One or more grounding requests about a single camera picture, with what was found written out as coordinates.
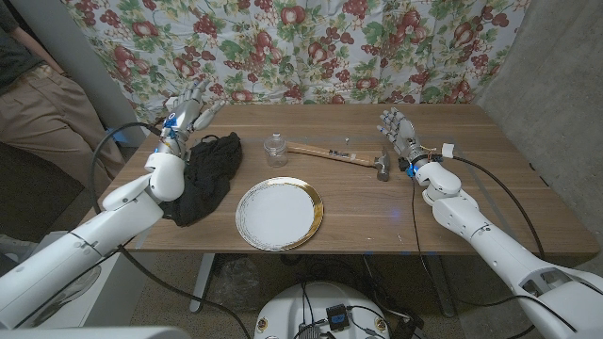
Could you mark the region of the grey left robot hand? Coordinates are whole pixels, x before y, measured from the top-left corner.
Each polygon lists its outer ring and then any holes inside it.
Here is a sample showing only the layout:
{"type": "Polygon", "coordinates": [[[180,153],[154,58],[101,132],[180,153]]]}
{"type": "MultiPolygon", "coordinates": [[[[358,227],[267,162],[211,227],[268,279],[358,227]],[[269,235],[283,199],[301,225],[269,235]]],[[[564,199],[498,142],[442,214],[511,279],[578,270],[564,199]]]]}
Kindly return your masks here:
{"type": "Polygon", "coordinates": [[[162,125],[159,144],[155,149],[157,153],[185,158],[186,142],[190,135],[206,128],[225,106],[224,100],[210,106],[204,103],[202,94],[209,83],[209,79],[194,81],[173,101],[173,108],[162,125]]]}

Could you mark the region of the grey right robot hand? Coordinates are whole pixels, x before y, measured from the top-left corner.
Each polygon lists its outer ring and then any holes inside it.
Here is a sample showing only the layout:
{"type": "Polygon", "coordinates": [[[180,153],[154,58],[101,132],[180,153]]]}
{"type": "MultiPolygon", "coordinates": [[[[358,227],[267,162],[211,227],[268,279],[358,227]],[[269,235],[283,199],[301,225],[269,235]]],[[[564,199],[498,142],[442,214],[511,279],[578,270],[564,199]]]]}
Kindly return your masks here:
{"type": "Polygon", "coordinates": [[[393,144],[396,153],[413,171],[428,164],[428,153],[422,148],[411,121],[397,108],[386,109],[380,116],[378,130],[393,144]]]}

